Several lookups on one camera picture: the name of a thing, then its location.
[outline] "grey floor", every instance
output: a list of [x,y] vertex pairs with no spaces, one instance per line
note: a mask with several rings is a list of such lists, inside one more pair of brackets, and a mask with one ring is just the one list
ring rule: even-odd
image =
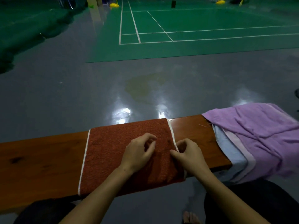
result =
[[[275,103],[299,119],[299,49],[85,63],[95,36],[84,12],[61,35],[16,57],[15,68],[0,75],[0,142],[247,102]],[[299,175],[271,180],[299,201]],[[189,178],[121,196],[103,223],[180,223],[184,210],[204,220],[204,194]],[[0,223],[15,217],[2,215]]]

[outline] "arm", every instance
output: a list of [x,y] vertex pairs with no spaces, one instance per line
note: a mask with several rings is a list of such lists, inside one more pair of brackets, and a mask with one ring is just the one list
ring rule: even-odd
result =
[[195,176],[233,224],[269,224],[259,213],[248,206],[210,171],[197,144],[190,139],[177,142],[183,153],[171,150],[170,154],[181,162],[184,169]]
[[156,139],[156,136],[149,133],[133,139],[125,149],[120,166],[59,224],[100,223],[125,182],[149,161],[155,150]]

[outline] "forearm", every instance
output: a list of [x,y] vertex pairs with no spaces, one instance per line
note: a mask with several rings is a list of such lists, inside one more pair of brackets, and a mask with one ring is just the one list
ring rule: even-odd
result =
[[212,173],[196,174],[195,177],[201,182],[231,223],[269,224],[266,219],[222,184]]
[[114,197],[132,173],[118,167],[108,178],[78,206],[76,206],[60,224],[100,223]]

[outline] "orange towel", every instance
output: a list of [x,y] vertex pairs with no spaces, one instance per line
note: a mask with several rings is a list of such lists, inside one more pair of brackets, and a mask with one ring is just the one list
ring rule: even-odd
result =
[[169,153],[169,150],[177,149],[171,126],[167,119],[153,119],[92,128],[88,134],[78,194],[87,195],[98,187],[120,165],[130,141],[146,132],[158,138],[155,152],[146,166],[133,174],[118,195],[184,181],[184,169]]

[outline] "light blue towel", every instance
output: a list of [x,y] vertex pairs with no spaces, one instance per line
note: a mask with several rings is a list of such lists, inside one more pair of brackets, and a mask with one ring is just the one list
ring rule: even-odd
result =
[[220,181],[227,182],[235,177],[240,171],[244,170],[248,162],[245,156],[230,141],[220,127],[213,124],[213,130],[219,147],[233,165],[228,171],[221,171],[216,174]]

